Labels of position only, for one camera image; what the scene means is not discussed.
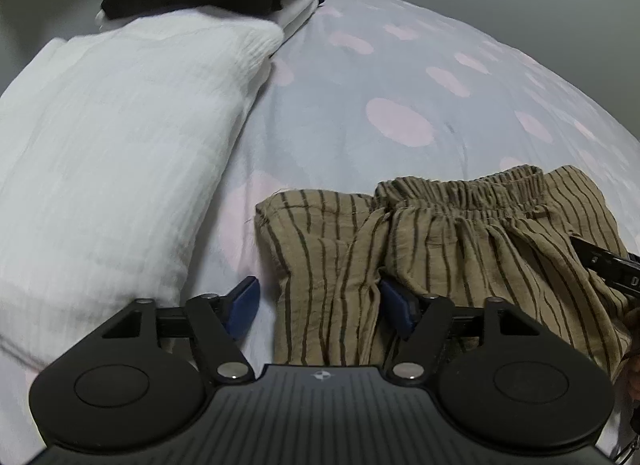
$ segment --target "brown striped pants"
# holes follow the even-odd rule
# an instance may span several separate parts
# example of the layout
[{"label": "brown striped pants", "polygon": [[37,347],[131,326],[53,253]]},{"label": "brown striped pants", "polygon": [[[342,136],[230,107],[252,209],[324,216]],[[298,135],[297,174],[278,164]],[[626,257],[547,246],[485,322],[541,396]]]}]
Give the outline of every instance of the brown striped pants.
[{"label": "brown striped pants", "polygon": [[580,170],[515,167],[473,181],[382,182],[374,196],[286,191],[256,207],[280,286],[275,360],[382,364],[380,271],[413,292],[481,307],[502,297],[614,378],[632,305],[578,261],[569,237],[626,257],[615,219]]}]

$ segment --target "elastic waistband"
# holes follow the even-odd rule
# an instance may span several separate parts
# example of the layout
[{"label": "elastic waistband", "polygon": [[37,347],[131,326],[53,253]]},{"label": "elastic waistband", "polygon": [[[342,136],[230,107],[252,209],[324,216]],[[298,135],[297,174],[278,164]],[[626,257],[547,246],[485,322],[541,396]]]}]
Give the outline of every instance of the elastic waistband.
[{"label": "elastic waistband", "polygon": [[472,181],[396,178],[378,184],[375,199],[391,209],[413,205],[469,218],[504,217],[542,204],[545,186],[542,169],[522,165]]}]

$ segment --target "bed sheet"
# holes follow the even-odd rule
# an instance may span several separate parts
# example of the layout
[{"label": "bed sheet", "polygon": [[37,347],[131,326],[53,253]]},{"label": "bed sheet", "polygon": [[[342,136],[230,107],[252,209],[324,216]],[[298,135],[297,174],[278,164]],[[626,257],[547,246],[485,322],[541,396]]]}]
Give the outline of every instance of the bed sheet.
[{"label": "bed sheet", "polygon": [[[573,164],[603,191],[623,241],[638,251],[639,162],[626,129],[524,53],[400,0],[327,0],[273,58],[198,233],[183,298],[257,275],[263,301],[243,350],[259,370],[273,354],[275,289],[252,220],[270,194],[371,193],[402,175],[471,179],[519,163]],[[0,360],[5,368],[0,461],[17,465],[41,445],[26,407],[33,373]],[[606,452],[630,438],[622,385],[599,442]],[[16,399],[9,408],[5,397]]]}]

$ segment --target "white folded fabric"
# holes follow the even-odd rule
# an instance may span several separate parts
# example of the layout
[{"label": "white folded fabric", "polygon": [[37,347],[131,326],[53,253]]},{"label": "white folded fabric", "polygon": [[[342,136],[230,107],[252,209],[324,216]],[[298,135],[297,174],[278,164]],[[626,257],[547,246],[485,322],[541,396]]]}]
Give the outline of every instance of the white folded fabric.
[{"label": "white folded fabric", "polygon": [[[221,18],[234,18],[238,16],[238,14],[236,13],[228,12],[227,10],[222,10],[220,8],[214,8],[212,6],[207,6],[204,8],[207,8],[207,13],[216,15]],[[266,19],[276,23],[284,30],[284,40],[286,41],[302,27],[302,25],[309,17],[313,15],[313,13],[316,11],[316,8],[318,8],[318,0],[282,0],[282,10],[272,13]],[[197,12],[198,9],[180,11]],[[136,18],[138,17],[133,16],[123,19],[111,20],[108,19],[106,15],[104,15],[103,10],[100,10],[100,12],[98,12],[98,15],[96,15],[95,17],[95,22],[100,27],[100,31],[110,31],[121,28],[122,26],[128,24],[129,22],[132,22]]]},{"label": "white folded fabric", "polygon": [[37,367],[135,297],[177,304],[282,39],[189,10],[34,58],[0,97],[0,347]]}]

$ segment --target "logo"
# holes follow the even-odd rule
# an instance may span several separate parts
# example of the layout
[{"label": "logo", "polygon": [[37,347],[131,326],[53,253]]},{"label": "logo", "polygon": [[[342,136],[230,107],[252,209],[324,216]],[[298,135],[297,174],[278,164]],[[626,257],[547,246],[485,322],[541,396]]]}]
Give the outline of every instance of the logo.
[{"label": "logo", "polygon": [[329,371],[324,371],[323,369],[322,371],[316,371],[311,376],[320,382],[324,382],[325,380],[329,380],[333,375],[329,373]]}]

